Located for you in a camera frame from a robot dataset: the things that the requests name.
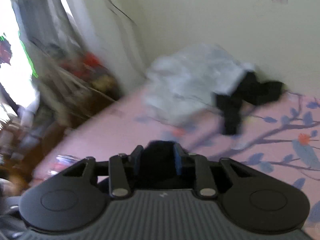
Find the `curtain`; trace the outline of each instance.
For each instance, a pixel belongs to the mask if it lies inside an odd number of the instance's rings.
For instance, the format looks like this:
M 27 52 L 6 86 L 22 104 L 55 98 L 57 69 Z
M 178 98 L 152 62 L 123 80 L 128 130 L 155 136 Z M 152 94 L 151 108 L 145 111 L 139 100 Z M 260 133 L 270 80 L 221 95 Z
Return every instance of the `curtain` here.
M 104 95 L 105 91 L 92 88 L 97 79 L 93 80 L 93 74 L 103 67 L 98 59 L 87 55 L 83 39 L 72 26 L 61 0 L 12 0 L 12 7 L 20 40 L 36 72 L 33 82 L 43 101 L 56 113 L 58 122 L 73 126 L 71 115 L 85 120 L 95 114 L 86 102 L 93 95 L 99 98 Z M 112 84 L 103 88 L 117 100 L 120 95 L 117 81 L 103 69 L 101 75 L 107 75 Z
M 142 85 L 146 60 L 138 27 L 108 0 L 66 1 L 85 46 L 115 74 L 124 93 Z

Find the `white curtain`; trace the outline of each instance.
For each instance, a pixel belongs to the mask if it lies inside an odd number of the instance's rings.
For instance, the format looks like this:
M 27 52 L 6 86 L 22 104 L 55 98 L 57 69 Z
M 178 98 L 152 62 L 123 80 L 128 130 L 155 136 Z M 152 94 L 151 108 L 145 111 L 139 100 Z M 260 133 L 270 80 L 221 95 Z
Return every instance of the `white curtain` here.
M 124 93 L 142 85 L 146 66 L 130 21 L 107 0 L 67 3 L 84 46 L 113 72 Z
M 23 42 L 36 77 L 33 83 L 56 120 L 71 126 L 70 112 L 86 115 L 76 93 L 90 93 L 85 82 L 60 68 L 59 58 L 76 59 L 84 52 L 81 39 L 71 27 L 60 0 L 11 0 Z

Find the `red object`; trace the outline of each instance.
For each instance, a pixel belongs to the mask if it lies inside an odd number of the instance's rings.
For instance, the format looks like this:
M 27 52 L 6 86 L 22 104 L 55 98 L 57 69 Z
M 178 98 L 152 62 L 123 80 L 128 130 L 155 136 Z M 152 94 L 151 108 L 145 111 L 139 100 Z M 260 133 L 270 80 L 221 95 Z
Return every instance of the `red object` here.
M 303 146 L 308 145 L 310 142 L 310 135 L 305 134 L 305 133 L 301 133 L 298 136 L 298 141 Z
M 83 63 L 90 67 L 96 67 L 101 65 L 98 58 L 90 52 L 87 52 L 86 55 L 84 56 Z
M 7 63 L 10 65 L 10 59 L 12 52 L 10 48 L 4 45 L 4 42 L 0 42 L 0 63 Z

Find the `pink bedsheet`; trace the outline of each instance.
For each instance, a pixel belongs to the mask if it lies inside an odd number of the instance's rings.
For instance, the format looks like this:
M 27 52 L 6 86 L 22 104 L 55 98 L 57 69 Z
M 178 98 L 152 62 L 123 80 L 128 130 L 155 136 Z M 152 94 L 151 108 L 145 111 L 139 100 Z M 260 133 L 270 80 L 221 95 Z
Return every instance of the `pink bedsheet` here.
M 182 128 L 147 117 L 142 94 L 140 90 L 113 104 L 74 131 L 41 163 L 35 177 L 42 178 L 58 154 L 104 161 L 151 140 L 175 140 L 210 160 L 230 157 L 301 189 L 311 203 L 304 229 L 320 239 L 320 104 L 316 99 L 288 93 L 277 103 L 248 110 L 242 135 L 227 137 L 219 133 L 221 117 L 210 112 Z

